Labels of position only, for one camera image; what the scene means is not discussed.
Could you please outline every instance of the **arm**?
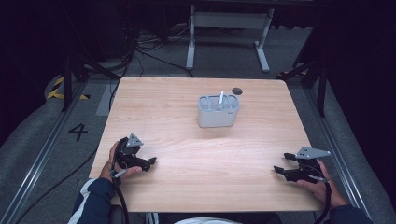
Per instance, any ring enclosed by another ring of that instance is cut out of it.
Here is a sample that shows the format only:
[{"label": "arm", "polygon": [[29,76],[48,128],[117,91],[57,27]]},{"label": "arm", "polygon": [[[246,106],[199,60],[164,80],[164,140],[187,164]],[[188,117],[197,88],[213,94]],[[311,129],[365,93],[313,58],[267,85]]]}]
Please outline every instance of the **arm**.
[{"label": "arm", "polygon": [[[324,176],[329,178],[330,175],[324,163],[320,160],[318,160],[318,163]],[[297,184],[301,188],[311,191],[322,203],[326,203],[326,187],[324,183],[318,181],[318,183],[313,184],[305,180],[298,180]],[[330,222],[332,224],[373,223],[359,208],[353,207],[344,199],[332,179],[329,180],[329,184],[332,189],[330,203]]]},{"label": "arm", "polygon": [[[113,162],[114,151],[117,143],[110,150],[108,161],[102,168],[102,172],[97,179],[90,179],[82,187],[76,200],[73,216],[69,220],[71,223],[108,223],[111,208],[111,199],[114,197],[115,189],[110,175],[111,162]],[[125,179],[140,173],[140,167],[129,168],[120,178]]]}]

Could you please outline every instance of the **hand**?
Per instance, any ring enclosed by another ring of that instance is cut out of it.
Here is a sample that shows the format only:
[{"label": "hand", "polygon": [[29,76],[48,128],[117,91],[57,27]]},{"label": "hand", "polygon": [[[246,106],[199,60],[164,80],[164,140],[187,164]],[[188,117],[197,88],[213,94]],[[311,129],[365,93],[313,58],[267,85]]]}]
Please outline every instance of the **hand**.
[{"label": "hand", "polygon": [[[327,168],[324,165],[323,161],[317,160],[320,165],[320,170],[326,178],[329,178],[329,173],[327,172]],[[326,186],[323,182],[318,181],[316,184],[310,183],[305,180],[297,180],[298,186],[303,189],[307,189],[314,193],[315,197],[321,201],[322,203],[326,203]],[[335,186],[332,179],[329,180],[330,187],[332,188],[332,197],[331,197],[331,208],[335,208],[337,206],[348,204],[348,202],[341,196],[337,187]]]},{"label": "hand", "polygon": [[[119,142],[116,142],[116,143],[113,145],[113,147],[110,149],[110,153],[109,153],[109,155],[108,155],[108,161],[106,162],[105,166],[103,167],[102,173],[99,175],[99,177],[103,177],[103,178],[106,178],[106,179],[112,181],[112,178],[111,178],[111,176],[110,176],[109,169],[111,168],[111,163],[113,162],[114,152],[116,151],[116,148],[117,148],[117,144],[118,144],[118,143],[119,143]],[[122,168],[120,168],[120,166],[119,166],[118,163],[115,164],[114,169],[115,169],[117,172],[119,172],[119,171],[122,170]],[[121,178],[121,181],[122,181],[123,179],[129,178],[129,177],[131,177],[131,176],[133,176],[133,175],[136,175],[136,174],[138,174],[138,173],[140,173],[140,172],[142,172],[142,168],[139,167],[139,166],[134,166],[134,167],[128,168],[128,169],[126,170],[125,174],[123,174],[123,175],[120,177],[120,178]]]}]

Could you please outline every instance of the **wooden table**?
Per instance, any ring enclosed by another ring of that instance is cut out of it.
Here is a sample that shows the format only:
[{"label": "wooden table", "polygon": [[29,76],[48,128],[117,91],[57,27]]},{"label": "wooden table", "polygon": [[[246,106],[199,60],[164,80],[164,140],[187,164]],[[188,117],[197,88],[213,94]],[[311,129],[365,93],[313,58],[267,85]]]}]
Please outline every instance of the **wooden table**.
[{"label": "wooden table", "polygon": [[[234,87],[243,90],[235,124],[200,128],[198,98],[230,93]],[[310,146],[281,80],[124,77],[90,177],[99,176],[112,145],[130,133],[145,143],[139,158],[158,158],[149,172],[122,183],[130,211],[321,209],[311,193],[287,182],[273,168],[295,168],[283,153]]]}]

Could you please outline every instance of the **hazard tape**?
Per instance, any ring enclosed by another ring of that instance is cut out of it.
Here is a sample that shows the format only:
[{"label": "hazard tape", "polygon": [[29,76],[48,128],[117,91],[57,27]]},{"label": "hazard tape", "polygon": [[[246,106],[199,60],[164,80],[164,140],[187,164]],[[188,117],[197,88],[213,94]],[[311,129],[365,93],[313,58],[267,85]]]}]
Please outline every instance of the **hazard tape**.
[{"label": "hazard tape", "polygon": [[[58,79],[56,80],[55,84],[52,87],[52,90],[49,92],[47,98],[57,98],[57,99],[64,99],[64,94],[58,93],[59,87],[64,82],[64,75],[61,74]],[[89,94],[82,94],[79,99],[80,100],[89,100],[91,96]]]}]

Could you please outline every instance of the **dark blue sleeve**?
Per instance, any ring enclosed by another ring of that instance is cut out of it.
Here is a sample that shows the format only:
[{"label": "dark blue sleeve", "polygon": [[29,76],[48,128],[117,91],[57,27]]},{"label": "dark blue sleeve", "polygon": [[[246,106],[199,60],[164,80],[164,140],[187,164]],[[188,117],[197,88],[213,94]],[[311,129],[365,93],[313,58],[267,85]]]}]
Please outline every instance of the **dark blue sleeve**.
[{"label": "dark blue sleeve", "polygon": [[331,224],[372,224],[373,221],[368,218],[359,208],[350,204],[342,205],[330,211]]},{"label": "dark blue sleeve", "polygon": [[68,223],[107,224],[114,194],[114,187],[109,180],[105,178],[88,180],[78,195],[74,214]]}]

